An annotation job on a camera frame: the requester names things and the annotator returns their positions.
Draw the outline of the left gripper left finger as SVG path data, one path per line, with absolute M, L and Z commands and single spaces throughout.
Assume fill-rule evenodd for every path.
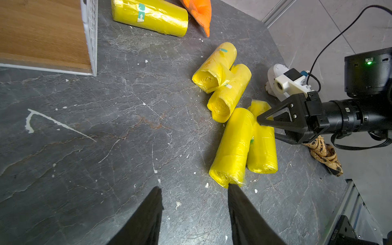
M 163 212 L 162 190 L 155 186 L 109 245 L 157 245 Z

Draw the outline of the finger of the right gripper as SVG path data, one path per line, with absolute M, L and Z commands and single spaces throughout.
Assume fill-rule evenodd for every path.
M 282 132 L 275 132 L 275 138 L 290 145 L 300 145 L 304 142 L 306 132 L 295 132 L 283 130 Z
M 306 131 L 305 101 L 304 94 L 292 95 L 257 116 L 257 122 L 264 126 L 304 133 Z

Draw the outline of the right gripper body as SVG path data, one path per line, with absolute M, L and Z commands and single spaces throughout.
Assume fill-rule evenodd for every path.
M 317 92 L 306 98 L 309 115 L 307 125 L 311 134 L 304 139 L 310 143 L 322 134 L 342 139 L 356 132 L 369 132 L 375 140 L 387 139 L 392 129 L 392 105 L 385 96 L 356 97 L 321 102 Z

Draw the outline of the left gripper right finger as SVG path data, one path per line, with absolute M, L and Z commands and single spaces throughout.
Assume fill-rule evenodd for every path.
M 228 186 L 228 208 L 234 245 L 285 244 L 236 184 Z

